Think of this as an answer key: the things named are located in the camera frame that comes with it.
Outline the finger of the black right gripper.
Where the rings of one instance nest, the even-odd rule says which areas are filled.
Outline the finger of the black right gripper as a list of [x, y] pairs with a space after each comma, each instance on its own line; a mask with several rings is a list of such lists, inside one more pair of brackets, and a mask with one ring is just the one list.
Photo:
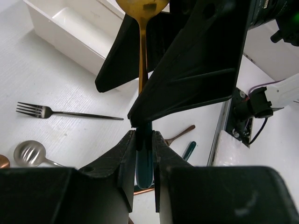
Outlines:
[[131, 126], [230, 99], [249, 14], [248, 0], [197, 1], [131, 107]]
[[[162, 12], [147, 24], [147, 63], [150, 71], [156, 68], [166, 52], [164, 36], [170, 18], [169, 13]], [[108, 56], [95, 79], [98, 92], [107, 92], [138, 78], [139, 54], [139, 25], [135, 19], [126, 14]]]

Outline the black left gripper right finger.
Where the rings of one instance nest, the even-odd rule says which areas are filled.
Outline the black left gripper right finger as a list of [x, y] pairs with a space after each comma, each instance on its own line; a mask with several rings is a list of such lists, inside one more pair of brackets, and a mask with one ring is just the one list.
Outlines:
[[265, 166], [195, 167], [152, 133], [156, 211], [163, 224], [296, 224], [279, 173]]

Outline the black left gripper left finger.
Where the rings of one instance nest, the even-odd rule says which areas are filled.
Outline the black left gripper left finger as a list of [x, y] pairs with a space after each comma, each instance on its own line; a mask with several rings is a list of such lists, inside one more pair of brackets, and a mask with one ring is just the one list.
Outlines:
[[0, 171], [3, 224], [126, 224], [133, 209], [136, 137], [131, 130], [81, 169]]

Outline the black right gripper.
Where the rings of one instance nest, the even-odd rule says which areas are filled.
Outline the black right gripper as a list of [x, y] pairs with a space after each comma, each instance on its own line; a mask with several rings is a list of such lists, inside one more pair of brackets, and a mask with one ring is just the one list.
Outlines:
[[276, 21], [280, 32], [299, 30], [297, 0], [172, 0], [169, 26], [182, 30], [188, 22], [194, 29], [217, 26], [227, 32], [246, 32]]

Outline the brown wooden spoon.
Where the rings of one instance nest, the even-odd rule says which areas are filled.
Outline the brown wooden spoon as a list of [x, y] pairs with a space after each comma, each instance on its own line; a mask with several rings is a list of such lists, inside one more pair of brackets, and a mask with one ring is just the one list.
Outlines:
[[194, 130], [195, 128], [196, 128], [195, 125], [191, 125], [188, 128], [186, 128], [185, 130], [183, 130], [182, 132], [180, 132], [179, 134], [177, 134], [176, 136], [174, 136], [170, 139], [164, 139], [164, 141], [168, 146], [170, 146], [173, 141], [175, 141], [176, 139], [180, 138], [181, 136], [189, 133], [190, 131]]

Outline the silver slotted spoon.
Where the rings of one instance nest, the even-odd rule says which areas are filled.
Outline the silver slotted spoon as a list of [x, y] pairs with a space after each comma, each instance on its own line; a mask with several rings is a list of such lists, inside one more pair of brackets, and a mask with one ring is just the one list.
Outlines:
[[42, 163], [47, 163], [54, 167], [64, 167], [46, 158], [46, 149], [44, 145], [35, 140], [23, 141], [17, 145], [14, 150], [14, 161], [21, 167], [38, 167]]

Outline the black fork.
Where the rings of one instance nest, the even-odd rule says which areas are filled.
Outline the black fork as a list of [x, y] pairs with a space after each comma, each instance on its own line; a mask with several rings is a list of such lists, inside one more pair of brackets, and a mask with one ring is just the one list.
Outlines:
[[77, 113], [77, 112], [57, 112], [53, 111], [50, 107], [44, 105], [35, 105], [23, 102], [17, 102], [16, 112], [40, 118], [48, 119], [52, 115], [70, 115], [92, 119], [110, 119], [110, 120], [124, 120], [124, 118], [111, 117], [106, 115], [88, 114], [88, 113]]

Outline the copper long spoon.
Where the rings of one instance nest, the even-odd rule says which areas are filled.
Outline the copper long spoon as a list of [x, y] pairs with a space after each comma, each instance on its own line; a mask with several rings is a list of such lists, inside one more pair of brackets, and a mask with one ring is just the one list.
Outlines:
[[0, 168], [10, 168], [9, 159], [2, 154], [0, 155]]

